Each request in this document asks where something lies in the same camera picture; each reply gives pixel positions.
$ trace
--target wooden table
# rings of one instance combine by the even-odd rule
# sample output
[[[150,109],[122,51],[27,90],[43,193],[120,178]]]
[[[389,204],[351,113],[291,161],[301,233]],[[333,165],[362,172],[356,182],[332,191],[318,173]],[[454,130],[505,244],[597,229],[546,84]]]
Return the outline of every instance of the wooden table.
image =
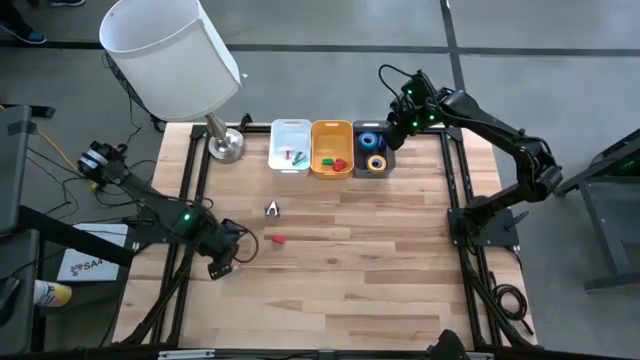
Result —
[[[167,126],[153,181],[165,194],[178,195],[191,125]],[[491,145],[473,133],[464,136],[476,195],[498,191]],[[335,181],[274,177],[267,166],[268,134],[245,137],[241,161],[211,162],[205,196],[215,201],[219,219],[256,233],[260,252],[218,281],[207,274],[208,260],[196,255],[182,347],[424,350],[448,328],[472,348],[460,263],[448,237],[439,137],[410,138],[397,151],[389,179]],[[453,162],[459,174],[456,157]],[[272,200],[282,214],[276,224],[265,223],[264,207]],[[278,245],[265,240],[269,235],[288,240]],[[239,256],[253,251],[249,239],[240,244]],[[126,337],[154,303],[166,252],[154,245],[134,260],[114,341]],[[498,282],[524,291],[513,255],[502,248],[486,253]],[[484,306],[479,311],[489,339]],[[171,318],[170,310],[165,332]],[[520,323],[514,325],[525,335]]]

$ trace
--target yellow tape roll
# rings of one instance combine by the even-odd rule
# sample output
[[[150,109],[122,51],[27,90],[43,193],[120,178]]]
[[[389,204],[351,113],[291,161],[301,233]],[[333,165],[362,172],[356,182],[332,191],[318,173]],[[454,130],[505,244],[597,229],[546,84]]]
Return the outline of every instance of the yellow tape roll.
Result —
[[[380,155],[369,156],[367,159],[367,169],[371,172],[383,172],[387,169],[387,160]]]

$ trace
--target white lampshade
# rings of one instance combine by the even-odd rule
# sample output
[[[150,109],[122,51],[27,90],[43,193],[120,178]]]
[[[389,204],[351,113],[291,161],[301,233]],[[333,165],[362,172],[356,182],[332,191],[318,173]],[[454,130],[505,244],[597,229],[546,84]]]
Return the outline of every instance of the white lampshade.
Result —
[[[201,118],[240,87],[238,65],[198,0],[120,0],[100,42],[162,120]]]

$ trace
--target gray floor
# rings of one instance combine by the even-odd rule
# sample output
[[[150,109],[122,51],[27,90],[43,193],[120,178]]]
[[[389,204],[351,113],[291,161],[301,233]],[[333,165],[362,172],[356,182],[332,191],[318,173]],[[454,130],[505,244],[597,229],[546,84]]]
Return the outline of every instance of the gray floor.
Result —
[[[87,0],[75,9],[29,9],[24,15],[53,40],[95,41],[114,0]],[[283,45],[446,46],[435,0],[202,0],[227,43]],[[459,46],[509,48],[640,48],[640,3],[633,0],[450,0]],[[39,126],[72,157],[92,140],[123,142],[132,131],[128,100],[101,51],[0,49],[0,100],[58,109]],[[376,70],[391,63],[422,68],[453,86],[448,55],[384,53],[234,52],[248,75],[221,111],[256,119],[379,119],[390,94]],[[564,166],[579,172],[600,150],[638,127],[636,84],[640,57],[463,56],[467,90],[496,117],[544,137]],[[402,79],[389,78],[393,86]],[[134,105],[144,126],[131,144],[131,162],[153,159],[161,136]],[[40,138],[34,148],[55,156]],[[496,151],[504,185],[514,181],[513,161]],[[64,179],[68,174],[55,168]],[[149,176],[151,168],[140,168]],[[72,183],[78,222],[134,213],[99,206],[86,184]],[[60,186],[28,168],[24,203],[47,210],[62,199]],[[531,214],[518,226],[524,276],[540,343],[550,349],[640,357],[640,291],[627,288],[587,295],[585,281],[607,275],[579,194],[523,204]],[[52,348],[96,345],[115,304],[80,309],[52,322]],[[92,316],[91,325],[75,321]]]

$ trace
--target metal lamp stand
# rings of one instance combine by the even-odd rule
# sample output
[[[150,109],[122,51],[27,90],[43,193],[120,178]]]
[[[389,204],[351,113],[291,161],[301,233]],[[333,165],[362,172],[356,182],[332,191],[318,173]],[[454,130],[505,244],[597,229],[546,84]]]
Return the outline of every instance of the metal lamp stand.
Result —
[[[209,152],[223,164],[239,160],[246,149],[244,137],[238,130],[227,128],[227,124],[214,113],[205,115],[207,131],[211,135]]]

